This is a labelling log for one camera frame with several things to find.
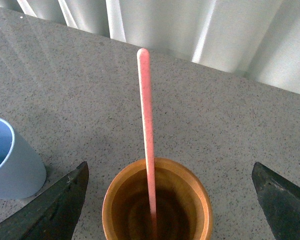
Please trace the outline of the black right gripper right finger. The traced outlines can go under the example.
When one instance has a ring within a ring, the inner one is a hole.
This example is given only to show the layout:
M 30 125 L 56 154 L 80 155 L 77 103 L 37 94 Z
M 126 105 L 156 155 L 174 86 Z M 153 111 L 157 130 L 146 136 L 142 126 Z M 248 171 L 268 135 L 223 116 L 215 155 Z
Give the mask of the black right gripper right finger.
M 300 240 L 300 187 L 260 162 L 251 178 L 275 239 Z

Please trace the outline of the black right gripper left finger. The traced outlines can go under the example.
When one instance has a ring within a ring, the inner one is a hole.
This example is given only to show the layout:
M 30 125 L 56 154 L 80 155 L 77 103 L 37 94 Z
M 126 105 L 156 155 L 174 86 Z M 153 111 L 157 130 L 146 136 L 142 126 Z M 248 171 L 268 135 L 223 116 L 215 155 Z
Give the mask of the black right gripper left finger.
M 25 207 L 0 223 L 0 240 L 70 240 L 89 182 L 82 162 Z

